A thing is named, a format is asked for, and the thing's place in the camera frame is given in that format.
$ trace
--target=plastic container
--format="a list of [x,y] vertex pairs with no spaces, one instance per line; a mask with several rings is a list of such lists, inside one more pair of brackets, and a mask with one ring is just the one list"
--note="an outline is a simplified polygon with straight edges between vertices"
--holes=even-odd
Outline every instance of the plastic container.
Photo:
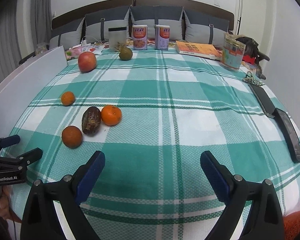
[[246,45],[232,39],[227,33],[222,49],[221,63],[231,69],[239,69]]
[[170,38],[170,26],[168,25],[155,25],[155,49],[168,50]]
[[39,43],[35,48],[35,55],[37,56],[41,53],[44,53],[45,51],[48,51],[47,43]]
[[133,25],[132,39],[134,50],[148,49],[148,25]]
[[109,50],[120,52],[127,45],[127,27],[109,28]]

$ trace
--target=curtain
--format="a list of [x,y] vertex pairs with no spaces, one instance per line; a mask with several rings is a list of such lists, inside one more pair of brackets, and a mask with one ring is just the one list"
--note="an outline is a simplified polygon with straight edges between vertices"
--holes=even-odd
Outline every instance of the curtain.
[[17,0],[10,0],[0,13],[0,82],[18,67],[21,60],[16,13]]
[[34,48],[49,43],[51,37],[51,0],[31,0],[31,33]]

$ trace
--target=clear cup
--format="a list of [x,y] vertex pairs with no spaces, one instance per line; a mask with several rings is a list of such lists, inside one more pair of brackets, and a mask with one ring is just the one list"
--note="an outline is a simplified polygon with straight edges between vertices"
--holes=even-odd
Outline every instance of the clear cup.
[[47,43],[39,43],[35,48],[35,55],[37,56],[41,53],[44,53],[45,51],[48,51]]
[[109,28],[109,50],[120,52],[127,45],[127,27]]
[[245,44],[232,39],[226,33],[222,49],[221,63],[230,69],[238,70],[240,68],[245,48]]

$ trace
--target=can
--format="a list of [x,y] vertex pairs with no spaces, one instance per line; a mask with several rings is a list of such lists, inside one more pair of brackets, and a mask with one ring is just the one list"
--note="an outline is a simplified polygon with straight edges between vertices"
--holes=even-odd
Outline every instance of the can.
[[170,26],[168,25],[155,25],[155,49],[168,50]]
[[231,69],[239,69],[246,45],[225,34],[221,63]]
[[132,39],[134,50],[147,50],[148,49],[148,25],[133,25],[132,26]]

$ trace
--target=brown headboard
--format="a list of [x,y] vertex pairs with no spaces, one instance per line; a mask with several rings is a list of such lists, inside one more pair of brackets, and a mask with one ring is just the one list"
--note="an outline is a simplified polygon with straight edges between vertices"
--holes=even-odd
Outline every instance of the brown headboard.
[[229,30],[233,31],[234,28],[234,14],[232,12],[202,2],[197,2],[192,0],[135,0],[134,5],[135,6],[141,6],[141,5],[183,6],[185,9],[199,11],[214,17],[228,20]]
[[62,14],[52,20],[51,28],[54,30],[74,20],[83,18],[87,13],[97,12],[104,9],[115,8],[119,6],[133,6],[134,0],[106,0],[92,3],[70,12]]

